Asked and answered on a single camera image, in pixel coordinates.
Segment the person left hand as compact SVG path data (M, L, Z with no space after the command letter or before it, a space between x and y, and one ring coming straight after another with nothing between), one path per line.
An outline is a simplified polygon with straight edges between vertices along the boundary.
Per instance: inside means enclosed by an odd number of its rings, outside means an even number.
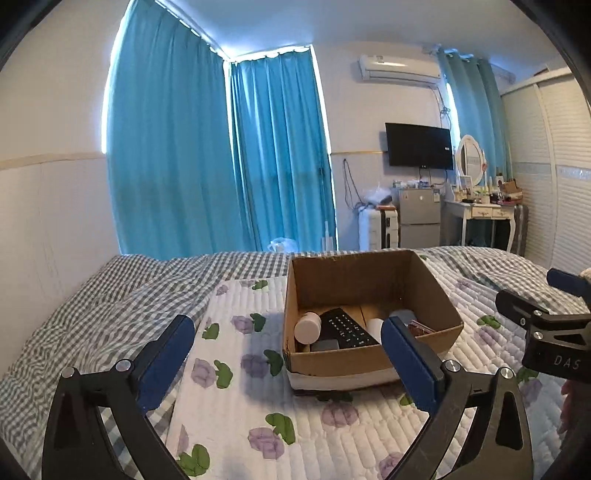
M564 402L560 414L561 425L558 429L560 435L569 432L578 422L576 411L580 400L579 387L577 382L567 380L561 388Z

